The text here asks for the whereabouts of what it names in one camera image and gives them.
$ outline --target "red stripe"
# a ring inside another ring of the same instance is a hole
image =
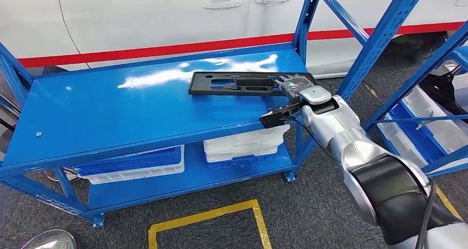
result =
[[[450,31],[458,29],[463,22],[440,23],[440,24],[420,24],[405,25],[400,27],[397,34],[428,33],[436,31]],[[368,34],[374,28],[364,29]],[[312,31],[307,34],[308,40],[352,38],[353,35],[348,30],[328,30]],[[43,67],[53,65],[66,65],[87,62],[99,62],[108,60],[135,59],[139,57],[153,57],[173,54],[184,54],[200,51],[233,49],[236,47],[259,46],[290,42],[293,34],[267,35],[255,38],[240,38],[230,40],[220,40],[202,43],[181,44],[172,46],[156,46],[141,49],[115,50],[105,52],[94,52],[85,54],[49,56],[49,57],[28,57],[19,59],[25,67]]]

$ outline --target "robotic arm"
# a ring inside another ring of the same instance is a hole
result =
[[[380,227],[389,248],[415,248],[419,234],[425,236],[419,242],[425,249],[468,247],[467,224],[435,204],[426,209],[435,184],[415,164],[372,142],[340,96],[331,96],[304,76],[276,82],[290,103],[263,115],[262,124],[283,124],[300,110],[317,143],[338,162],[356,210],[364,221]],[[427,232],[421,232],[424,221]]]

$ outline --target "floor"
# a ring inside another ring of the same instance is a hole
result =
[[[350,100],[351,107],[362,120],[367,119],[418,66],[403,58],[382,57]],[[323,80],[320,84],[335,89],[340,81]],[[288,133],[288,146],[294,147],[294,140],[294,133]],[[60,189],[42,173],[31,176]],[[435,180],[454,208],[468,219],[468,172]],[[86,197],[85,180],[73,186],[82,199]],[[294,182],[274,174],[118,210],[107,213],[105,226],[98,229],[0,187],[0,248],[20,248],[31,237],[54,228],[73,233],[82,249],[148,248],[152,224],[251,199],[259,202],[272,248],[386,248],[380,230],[363,223],[353,210],[337,165],[320,149],[310,155]],[[252,210],[158,232],[157,243],[158,248],[263,248]]]

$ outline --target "black cable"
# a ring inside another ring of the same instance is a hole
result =
[[[312,132],[310,131],[310,129],[308,129],[308,127],[306,127],[306,125],[304,125],[303,123],[301,123],[301,121],[297,120],[296,118],[292,117],[292,116],[285,116],[284,119],[289,119],[289,120],[292,120],[296,123],[298,123],[299,125],[301,125],[306,131],[307,133],[312,137],[313,140],[315,140],[315,143],[331,158],[331,159],[334,159],[333,156],[328,153],[328,151],[326,151],[322,145],[320,145],[320,143],[318,143],[318,141],[315,139],[315,137],[313,136]]]
[[[435,201],[435,183],[432,178],[428,178],[430,182],[430,192],[427,199],[426,209],[424,211],[423,223],[421,224],[421,231],[418,235],[418,241],[416,242],[416,249],[423,249],[427,237],[427,223],[429,222],[430,212],[432,211],[432,206]]]

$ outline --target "blue shelving rack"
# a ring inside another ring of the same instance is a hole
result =
[[[369,36],[336,0],[323,0],[363,49],[339,87],[349,99],[418,0],[392,0]],[[0,66],[22,109],[0,183],[41,202],[104,224],[104,213],[194,191],[284,172],[293,181],[315,143],[302,141],[296,155],[284,145],[268,163],[207,169],[203,140],[261,129],[260,115],[284,105],[282,97],[192,97],[194,71],[307,73],[307,32],[319,0],[305,0],[291,43],[212,52],[53,75],[31,76],[0,44]],[[185,171],[160,177],[90,185],[81,204],[61,167],[185,144]],[[53,169],[65,195],[24,174]]]
[[[439,67],[445,60],[453,59],[457,62],[464,71],[468,69],[468,46],[462,46],[464,42],[468,39],[468,21],[466,21],[459,30],[451,36],[447,42],[437,50],[434,55],[429,58],[419,70],[400,87],[390,99],[378,110],[376,113],[364,124],[364,129],[369,132],[377,123],[398,123],[398,125],[406,125],[407,123],[413,123],[414,125],[422,124],[423,121],[437,121],[437,120],[454,120],[454,119],[468,119],[468,115],[448,115],[440,117],[427,117],[427,118],[416,118],[414,115],[407,109],[404,104],[401,102],[401,99],[410,92],[422,79],[425,78],[427,74],[431,72],[436,67]],[[397,110],[403,108],[406,110],[408,117],[406,118],[392,118],[392,119],[382,119],[388,112],[392,110]],[[422,170],[429,176],[436,176],[440,174],[445,174],[449,172],[454,172],[460,169],[468,168],[468,163],[460,164],[454,167],[447,169],[442,169],[440,171],[435,171],[451,162],[460,160],[462,158],[468,157],[468,145],[465,145],[458,150],[447,153],[439,145],[438,142],[431,136],[431,133],[426,127],[422,127],[420,133],[428,134],[430,140],[427,141],[425,145],[422,145],[417,150],[422,153],[424,156],[430,156],[428,164],[422,168]],[[398,154],[396,149],[393,147],[391,142],[387,140],[383,134],[380,134],[390,148],[391,151]],[[440,151],[436,154],[429,152],[430,149],[440,148]]]

